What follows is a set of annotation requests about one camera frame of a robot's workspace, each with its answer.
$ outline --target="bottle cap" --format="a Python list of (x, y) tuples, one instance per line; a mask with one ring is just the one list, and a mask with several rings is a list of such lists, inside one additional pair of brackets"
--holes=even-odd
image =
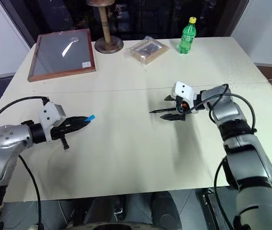
[(189, 18), (189, 23), (195, 24), (195, 21), (197, 20), (197, 18), (195, 17), (190, 17)]

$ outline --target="robotic arm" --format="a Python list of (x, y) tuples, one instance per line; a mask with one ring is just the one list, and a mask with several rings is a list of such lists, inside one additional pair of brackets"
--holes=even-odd
[(63, 108), (53, 102), (44, 105), (39, 113), (39, 120), (38, 124), (30, 120), (17, 126), (0, 127), (0, 213), (18, 156), (34, 144), (50, 143), (56, 139), (61, 139), (64, 149), (68, 149), (65, 134), (79, 130), (90, 123), (84, 116), (66, 119)]
[(166, 114), (161, 118), (185, 120), (185, 114), (211, 110), (227, 154), (223, 162), (227, 181), (239, 190), (234, 229), (272, 229), (272, 164), (254, 135), (256, 130), (249, 127), (229, 94), (231, 91), (225, 85), (195, 94), (190, 86), (178, 81), (165, 100), (175, 101), (179, 114)]

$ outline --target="blue object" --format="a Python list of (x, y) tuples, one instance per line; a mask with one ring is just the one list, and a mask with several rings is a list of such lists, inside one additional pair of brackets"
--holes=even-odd
[(92, 121), (93, 119), (95, 119), (96, 117), (94, 115), (91, 115), (90, 117), (87, 117), (87, 119), (85, 120), (86, 122)]

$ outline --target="bottle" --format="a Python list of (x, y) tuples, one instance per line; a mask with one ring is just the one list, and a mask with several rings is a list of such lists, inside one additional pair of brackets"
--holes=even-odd
[(183, 29), (182, 37), (181, 37), (181, 42), (179, 45), (179, 53), (180, 54), (188, 54), (193, 38), (196, 35), (196, 30), (195, 30), (195, 21), (197, 19), (195, 17), (190, 17), (188, 25)]

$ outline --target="black cable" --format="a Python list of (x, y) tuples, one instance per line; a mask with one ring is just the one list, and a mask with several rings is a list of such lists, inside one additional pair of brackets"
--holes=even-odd
[[(12, 106), (13, 104), (16, 104), (18, 102), (21, 102), (21, 101), (25, 101), (25, 100), (30, 100), (30, 99), (42, 99), (43, 101), (43, 104), (45, 105), (47, 102), (49, 102), (49, 99), (47, 97), (43, 97), (43, 96), (32, 96), (32, 97), (23, 97), (23, 98), (20, 98), (18, 100), (15, 100), (9, 104), (7, 104), (6, 106), (4, 106), (3, 108), (0, 109), (0, 114), (5, 110), (7, 109), (8, 107)], [(23, 165), (25, 166), (26, 170), (28, 171), (32, 181), (33, 181), (33, 184), (34, 184), (34, 187), (35, 187), (35, 190), (36, 190), (36, 194), (37, 194), (37, 200), (38, 200), (38, 229), (39, 230), (43, 230), (43, 225), (42, 225), (42, 222), (41, 222), (41, 200), (40, 200), (40, 195), (39, 195), (39, 190), (38, 190), (38, 186), (37, 186), (37, 183), (36, 183), (36, 180), (31, 172), (31, 170), (29, 169), (29, 167), (27, 166), (25, 160), (23, 159), (23, 157), (21, 155), (19, 155), (19, 158), (20, 160), (22, 161)]]
[(38, 186), (37, 186), (36, 180), (34, 178), (34, 175), (32, 174), (30, 168), (27, 166), (25, 160), (23, 159), (23, 157), (21, 155), (19, 155), (19, 159), (22, 161), (25, 169), (29, 173), (29, 175), (30, 175), (30, 177), (31, 177), (31, 179), (33, 181), (36, 193), (37, 193), (37, 200), (38, 200), (38, 227), (39, 227), (38, 229), (41, 229), (41, 200), (40, 200), (40, 194), (39, 194)]
[(216, 122), (215, 122), (215, 120), (212, 117), (212, 110), (219, 103), (219, 101), (224, 97), (224, 94), (227, 92), (227, 90), (228, 90), (228, 84), (224, 84), (224, 86), (226, 87), (226, 89), (223, 91), (222, 95), (217, 99), (217, 101), (213, 104), (213, 106), (209, 109), (209, 112), (208, 112), (209, 119), (211, 119), (211, 121), (214, 124), (216, 124)]
[(223, 162), (226, 160), (226, 158), (227, 157), (224, 157), (222, 159), (222, 161), (220, 162), (220, 164), (219, 164), (219, 166), (217, 168), (217, 171), (216, 171), (216, 174), (215, 174), (215, 178), (214, 178), (214, 191), (215, 191), (216, 201), (217, 201), (218, 207), (219, 207), (219, 209), (221, 211), (221, 214), (222, 214), (225, 222), (227, 223), (228, 227), (230, 228), (230, 230), (233, 230), (233, 226), (232, 226), (231, 222), (228, 220), (227, 215), (226, 215), (225, 211), (223, 210), (223, 208), (221, 206), (220, 199), (219, 199), (218, 192), (217, 192), (217, 178), (218, 178), (218, 174), (219, 174), (220, 168), (221, 168)]
[(204, 103), (206, 103), (206, 102), (208, 102), (208, 101), (210, 101), (210, 100), (212, 100), (212, 99), (214, 99), (216, 97), (220, 97), (222, 95), (237, 97), (237, 98), (241, 99), (244, 103), (247, 104), (247, 106), (249, 107), (249, 109), (251, 110), (251, 113), (252, 113), (252, 120), (253, 120), (252, 121), (252, 130), (254, 132), (256, 132), (256, 129), (255, 129), (255, 113), (254, 113), (254, 109), (253, 109), (252, 105), (250, 104), (250, 102), (247, 101), (247, 99), (245, 99), (242, 96), (239, 96), (237, 94), (233, 94), (233, 93), (216, 94), (216, 95), (213, 95), (213, 96), (211, 96), (209, 98), (206, 98), (205, 100), (201, 101), (200, 103), (198, 103), (197, 105), (195, 105), (191, 109), (187, 110), (186, 112), (180, 111), (179, 109), (178, 109), (178, 112), (181, 113), (181, 114), (190, 114), (192, 112), (192, 110), (200, 107), (202, 104), (204, 104)]

